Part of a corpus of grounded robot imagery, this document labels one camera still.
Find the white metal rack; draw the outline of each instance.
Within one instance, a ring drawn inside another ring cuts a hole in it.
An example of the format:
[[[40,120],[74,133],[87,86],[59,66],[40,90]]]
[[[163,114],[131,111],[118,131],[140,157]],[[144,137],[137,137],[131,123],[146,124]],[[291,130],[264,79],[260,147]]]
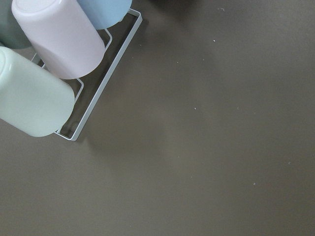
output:
[[[94,96],[93,96],[92,100],[90,101],[86,111],[84,112],[83,116],[81,117],[78,126],[74,130],[74,133],[71,135],[71,137],[68,137],[65,134],[62,134],[62,127],[61,127],[59,130],[57,130],[55,132],[57,135],[65,138],[67,140],[70,140],[70,141],[76,141],[77,138],[79,137],[79,135],[80,135],[80,133],[81,133],[85,123],[87,122],[87,120],[88,120],[88,118],[89,118],[89,116],[90,116],[90,114],[91,114],[95,104],[97,103],[97,101],[98,101],[100,95],[102,94],[105,86],[107,85],[107,82],[109,81],[111,75],[113,74],[114,70],[116,69],[120,59],[122,58],[125,50],[127,49],[127,47],[129,45],[129,43],[131,42],[132,38],[134,37],[136,31],[138,30],[139,26],[141,25],[142,16],[141,16],[140,12],[138,12],[136,10],[133,10],[133,9],[129,9],[128,14],[135,16],[137,19],[134,22],[134,24],[133,24],[133,26],[132,26],[128,36],[126,37],[125,41],[123,42],[122,46],[120,47],[118,53],[116,54],[116,56],[115,56],[113,62],[111,63],[109,69],[107,70],[104,78],[102,79],[102,81],[101,81],[101,83],[100,83],[96,93],[94,94]],[[106,45],[106,48],[105,48],[105,50],[107,50],[108,47],[110,46],[110,44],[112,43],[113,37],[112,37],[112,35],[110,34],[110,32],[107,29],[105,29],[105,31],[106,31],[106,33],[109,36],[109,41],[108,41],[108,43]],[[35,54],[35,56],[33,57],[32,61],[34,63],[38,64],[40,62],[40,57]],[[80,83],[81,86],[80,86],[80,89],[79,89],[78,93],[75,96],[75,102],[77,102],[77,100],[78,100],[78,98],[79,98],[79,96],[80,96],[80,94],[81,94],[81,92],[82,92],[82,90],[84,88],[84,83],[82,82],[82,80],[80,80],[80,79],[76,79],[76,80]]]

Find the cup rack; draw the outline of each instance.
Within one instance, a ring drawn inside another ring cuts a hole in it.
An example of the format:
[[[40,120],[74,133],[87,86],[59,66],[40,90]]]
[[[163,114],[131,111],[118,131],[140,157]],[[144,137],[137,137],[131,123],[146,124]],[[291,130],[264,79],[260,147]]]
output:
[[[63,134],[62,133],[62,127],[60,129],[58,129],[55,133],[67,140],[70,140],[70,141],[76,141],[85,125],[85,123],[87,122],[94,106],[96,105],[100,95],[102,94],[103,90],[105,89],[105,86],[107,85],[111,75],[113,74],[114,70],[116,69],[120,59],[122,58],[125,50],[127,49],[129,43],[131,42],[132,38],[134,37],[136,31],[138,30],[138,28],[140,27],[141,25],[141,22],[142,22],[142,16],[141,16],[141,13],[136,11],[136,10],[133,10],[133,9],[129,9],[128,11],[128,14],[132,15],[132,16],[135,16],[136,17],[136,21],[134,22],[131,30],[129,31],[126,39],[124,40],[123,44],[121,45],[119,51],[117,52],[113,62],[110,64],[104,78],[102,79],[100,85],[98,86],[92,100],[90,101],[87,109],[85,110],[83,116],[81,117],[77,127],[75,128],[73,134],[68,137],[67,135]],[[107,35],[109,36],[109,41],[105,47],[105,52],[107,51],[107,49],[109,48],[110,44],[112,43],[112,40],[113,40],[113,37],[111,35],[111,33],[107,30],[107,29],[104,29],[105,32],[107,33]],[[40,63],[40,57],[35,54],[33,59],[32,59],[32,62],[34,62],[35,64],[39,64]],[[77,92],[76,96],[75,96],[75,103],[77,102],[79,96],[81,95],[83,89],[84,89],[84,83],[81,79],[76,79],[79,84],[80,84],[80,88],[79,88],[79,91]]]

